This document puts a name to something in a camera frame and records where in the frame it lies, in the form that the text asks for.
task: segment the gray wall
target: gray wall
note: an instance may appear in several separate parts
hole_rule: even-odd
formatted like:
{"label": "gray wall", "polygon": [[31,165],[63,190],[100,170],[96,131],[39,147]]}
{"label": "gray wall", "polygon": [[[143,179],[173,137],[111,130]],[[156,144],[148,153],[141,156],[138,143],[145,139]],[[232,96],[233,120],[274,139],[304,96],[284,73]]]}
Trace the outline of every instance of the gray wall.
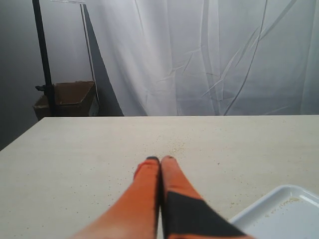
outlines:
{"label": "gray wall", "polygon": [[[53,82],[92,80],[80,6],[41,1]],[[44,84],[32,0],[0,1],[0,150],[37,122]]]}

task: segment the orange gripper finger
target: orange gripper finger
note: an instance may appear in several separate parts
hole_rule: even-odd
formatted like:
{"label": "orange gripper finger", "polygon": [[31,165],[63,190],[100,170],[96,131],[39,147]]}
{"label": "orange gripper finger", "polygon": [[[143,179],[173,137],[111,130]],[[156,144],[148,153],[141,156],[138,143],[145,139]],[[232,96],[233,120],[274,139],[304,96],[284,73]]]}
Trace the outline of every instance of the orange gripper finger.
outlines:
{"label": "orange gripper finger", "polygon": [[214,212],[195,191],[175,158],[161,161],[165,239],[251,239]]}
{"label": "orange gripper finger", "polygon": [[160,162],[148,157],[118,201],[72,239],[155,239],[158,227]]}

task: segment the table surface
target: table surface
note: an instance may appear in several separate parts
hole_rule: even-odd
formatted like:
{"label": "table surface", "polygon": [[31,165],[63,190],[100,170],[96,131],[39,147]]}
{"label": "table surface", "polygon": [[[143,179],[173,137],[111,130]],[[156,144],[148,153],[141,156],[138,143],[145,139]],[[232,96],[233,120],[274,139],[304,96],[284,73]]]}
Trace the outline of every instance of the table surface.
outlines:
{"label": "table surface", "polygon": [[72,235],[120,197],[150,155],[175,156],[226,219],[279,185],[319,194],[318,122],[319,116],[45,118],[0,152],[0,238]]}

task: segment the curtain fold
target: curtain fold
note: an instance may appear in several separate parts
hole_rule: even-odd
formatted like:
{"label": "curtain fold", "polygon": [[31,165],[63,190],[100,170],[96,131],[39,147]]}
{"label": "curtain fold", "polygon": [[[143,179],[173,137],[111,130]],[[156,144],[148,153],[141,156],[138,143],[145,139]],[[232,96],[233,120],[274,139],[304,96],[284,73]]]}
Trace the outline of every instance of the curtain fold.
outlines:
{"label": "curtain fold", "polygon": [[126,116],[319,114],[316,0],[85,0]]}

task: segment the black metal pole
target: black metal pole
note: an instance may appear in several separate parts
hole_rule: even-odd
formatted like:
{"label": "black metal pole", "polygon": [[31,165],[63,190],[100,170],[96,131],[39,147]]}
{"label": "black metal pole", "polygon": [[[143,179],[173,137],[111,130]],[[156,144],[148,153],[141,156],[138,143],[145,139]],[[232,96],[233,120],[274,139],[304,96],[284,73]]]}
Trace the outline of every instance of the black metal pole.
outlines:
{"label": "black metal pole", "polygon": [[51,80],[48,52],[46,49],[46,43],[45,43],[45,37],[44,37],[41,7],[40,7],[39,0],[32,0],[32,3],[33,3],[35,24],[36,24],[36,30],[38,33],[38,40],[39,40],[41,59],[42,59],[42,65],[43,65],[43,71],[44,71],[44,79],[45,79],[45,85],[36,86],[36,89],[38,91],[44,91],[44,94],[48,99],[51,116],[54,117],[56,116],[55,94],[54,94],[54,86],[52,85],[52,80]]}

